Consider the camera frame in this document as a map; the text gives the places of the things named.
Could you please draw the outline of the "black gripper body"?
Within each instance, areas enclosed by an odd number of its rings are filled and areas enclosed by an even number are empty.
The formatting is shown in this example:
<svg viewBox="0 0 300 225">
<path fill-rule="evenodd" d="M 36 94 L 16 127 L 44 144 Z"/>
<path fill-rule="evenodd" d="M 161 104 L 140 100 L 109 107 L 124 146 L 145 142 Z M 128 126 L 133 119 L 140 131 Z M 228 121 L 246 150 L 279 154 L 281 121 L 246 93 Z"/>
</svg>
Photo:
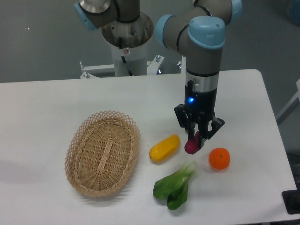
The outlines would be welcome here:
<svg viewBox="0 0 300 225">
<path fill-rule="evenodd" d="M 181 128 L 187 133 L 189 122 L 194 122 L 198 130 L 208 128 L 208 135 L 214 135 L 224 124 L 224 120 L 215 116 L 217 89 L 208 92 L 194 92 L 185 88 L 184 104 L 174 108 Z"/>
</svg>

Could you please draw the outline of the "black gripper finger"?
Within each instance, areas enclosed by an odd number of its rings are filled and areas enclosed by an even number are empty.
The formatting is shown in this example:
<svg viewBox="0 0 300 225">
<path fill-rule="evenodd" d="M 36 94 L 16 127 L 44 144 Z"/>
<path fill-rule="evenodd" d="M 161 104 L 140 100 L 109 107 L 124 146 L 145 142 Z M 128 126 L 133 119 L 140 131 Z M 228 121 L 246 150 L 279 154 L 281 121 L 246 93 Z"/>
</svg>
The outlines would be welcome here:
<svg viewBox="0 0 300 225">
<path fill-rule="evenodd" d="M 187 135 L 188 135 L 188 140 L 194 139 L 195 136 L 195 123 L 194 122 L 189 122 L 187 125 Z"/>
<path fill-rule="evenodd" d="M 198 140 L 198 149 L 200 150 L 203 146 L 205 141 L 208 139 L 208 128 L 204 127 L 198 130 L 199 140 Z"/>
</svg>

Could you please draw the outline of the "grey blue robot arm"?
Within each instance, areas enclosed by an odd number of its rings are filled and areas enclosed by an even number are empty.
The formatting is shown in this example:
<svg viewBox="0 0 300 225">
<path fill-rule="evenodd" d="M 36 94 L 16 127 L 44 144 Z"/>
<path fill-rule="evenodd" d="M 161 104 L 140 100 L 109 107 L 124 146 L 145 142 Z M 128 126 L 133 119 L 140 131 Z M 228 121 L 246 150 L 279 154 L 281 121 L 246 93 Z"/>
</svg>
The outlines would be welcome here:
<svg viewBox="0 0 300 225">
<path fill-rule="evenodd" d="M 101 29 L 111 46 L 116 76 L 147 74 L 146 44 L 151 37 L 186 58 L 184 103 L 174 111 L 188 141 L 185 151 L 200 150 L 224 124 L 215 116 L 225 27 L 242 12 L 240 0 L 195 0 L 182 16 L 164 15 L 157 23 L 137 0 L 78 0 L 75 10 L 89 30 Z"/>
</svg>

